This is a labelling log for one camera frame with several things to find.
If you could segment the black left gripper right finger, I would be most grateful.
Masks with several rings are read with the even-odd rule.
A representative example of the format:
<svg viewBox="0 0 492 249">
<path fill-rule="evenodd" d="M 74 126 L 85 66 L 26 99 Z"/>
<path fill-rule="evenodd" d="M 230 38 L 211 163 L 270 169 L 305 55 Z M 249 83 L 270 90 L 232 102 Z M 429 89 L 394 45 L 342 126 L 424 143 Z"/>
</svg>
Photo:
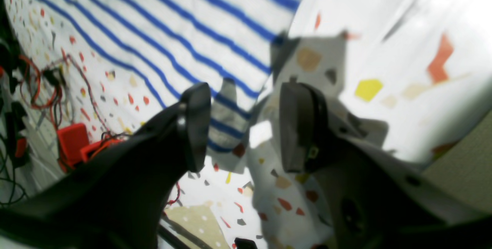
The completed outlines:
<svg viewBox="0 0 492 249">
<path fill-rule="evenodd" d="M 334 121 L 321 91 L 281 86 L 284 171 L 321 177 L 339 249 L 490 249 L 491 215 Z"/>
</svg>

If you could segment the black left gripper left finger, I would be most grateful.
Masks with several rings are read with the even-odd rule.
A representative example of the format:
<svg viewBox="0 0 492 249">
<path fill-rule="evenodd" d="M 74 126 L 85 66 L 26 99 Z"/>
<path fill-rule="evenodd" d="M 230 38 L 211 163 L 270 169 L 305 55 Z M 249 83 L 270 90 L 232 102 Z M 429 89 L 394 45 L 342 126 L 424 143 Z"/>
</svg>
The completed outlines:
<svg viewBox="0 0 492 249">
<path fill-rule="evenodd" d="M 1 210 L 1 248 L 157 248 L 174 184 L 203 169 L 210 118 L 210 88 L 195 84 L 128 140 Z"/>
</svg>

